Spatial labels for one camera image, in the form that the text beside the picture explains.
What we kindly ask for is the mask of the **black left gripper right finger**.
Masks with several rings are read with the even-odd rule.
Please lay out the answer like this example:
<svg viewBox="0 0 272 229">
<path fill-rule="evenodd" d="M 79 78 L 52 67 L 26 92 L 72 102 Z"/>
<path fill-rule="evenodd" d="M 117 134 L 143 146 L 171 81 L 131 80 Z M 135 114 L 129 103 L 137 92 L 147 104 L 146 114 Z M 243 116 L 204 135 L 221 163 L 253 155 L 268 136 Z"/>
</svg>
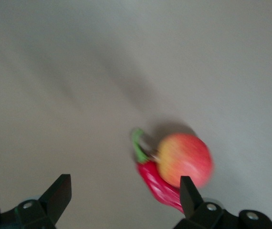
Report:
<svg viewBox="0 0 272 229">
<path fill-rule="evenodd" d="M 240 229 L 237 216 L 211 199 L 203 199 L 190 177 L 180 180 L 180 203 L 185 218 L 175 229 Z"/>
</svg>

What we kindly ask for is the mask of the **brown table mat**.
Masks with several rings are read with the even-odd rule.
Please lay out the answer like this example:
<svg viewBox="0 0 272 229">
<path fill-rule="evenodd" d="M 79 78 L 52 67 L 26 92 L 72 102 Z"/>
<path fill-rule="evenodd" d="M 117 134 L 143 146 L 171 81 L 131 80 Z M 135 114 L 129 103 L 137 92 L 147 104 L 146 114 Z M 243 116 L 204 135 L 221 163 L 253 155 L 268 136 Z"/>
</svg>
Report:
<svg viewBox="0 0 272 229">
<path fill-rule="evenodd" d="M 58 229 L 172 229 L 130 133 L 195 133 L 200 191 L 272 220 L 272 0 L 0 0 L 0 209 L 63 173 Z"/>
</svg>

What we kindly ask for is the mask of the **red chili pepper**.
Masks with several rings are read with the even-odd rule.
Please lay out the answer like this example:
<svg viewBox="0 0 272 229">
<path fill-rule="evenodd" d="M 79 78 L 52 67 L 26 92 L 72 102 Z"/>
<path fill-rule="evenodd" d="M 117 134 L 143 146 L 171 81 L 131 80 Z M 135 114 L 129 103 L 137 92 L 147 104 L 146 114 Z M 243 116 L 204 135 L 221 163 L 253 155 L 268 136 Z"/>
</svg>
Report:
<svg viewBox="0 0 272 229">
<path fill-rule="evenodd" d="M 145 154 L 140 146 L 140 139 L 143 135 L 144 131 L 140 128 L 133 130 L 131 133 L 137 171 L 158 202 L 173 207 L 182 213 L 179 189 L 168 184 L 159 175 L 156 162 L 149 159 L 149 156 Z"/>
</svg>

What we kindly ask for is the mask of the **red apple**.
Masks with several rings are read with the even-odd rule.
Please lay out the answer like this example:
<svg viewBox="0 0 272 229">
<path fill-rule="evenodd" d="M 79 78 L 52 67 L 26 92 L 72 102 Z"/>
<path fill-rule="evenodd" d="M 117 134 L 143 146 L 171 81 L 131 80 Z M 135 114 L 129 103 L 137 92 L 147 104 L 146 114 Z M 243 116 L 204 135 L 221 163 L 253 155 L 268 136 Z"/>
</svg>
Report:
<svg viewBox="0 0 272 229">
<path fill-rule="evenodd" d="M 196 187 L 204 187 L 209 182 L 213 169 L 214 163 L 208 147 L 194 135 L 174 133 L 158 144 L 158 173 L 174 187 L 180 187 L 182 176 L 191 177 Z"/>
</svg>

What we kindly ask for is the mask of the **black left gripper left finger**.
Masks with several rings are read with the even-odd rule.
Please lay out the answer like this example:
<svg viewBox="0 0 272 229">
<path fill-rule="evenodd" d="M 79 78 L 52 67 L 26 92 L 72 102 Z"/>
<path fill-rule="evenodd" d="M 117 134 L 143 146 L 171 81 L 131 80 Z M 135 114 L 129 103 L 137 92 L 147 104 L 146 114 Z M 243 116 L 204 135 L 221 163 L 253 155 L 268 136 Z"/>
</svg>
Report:
<svg viewBox="0 0 272 229">
<path fill-rule="evenodd" d="M 26 200 L 0 215 L 0 229 L 57 229 L 72 198 L 71 175 L 60 175 L 38 198 Z"/>
</svg>

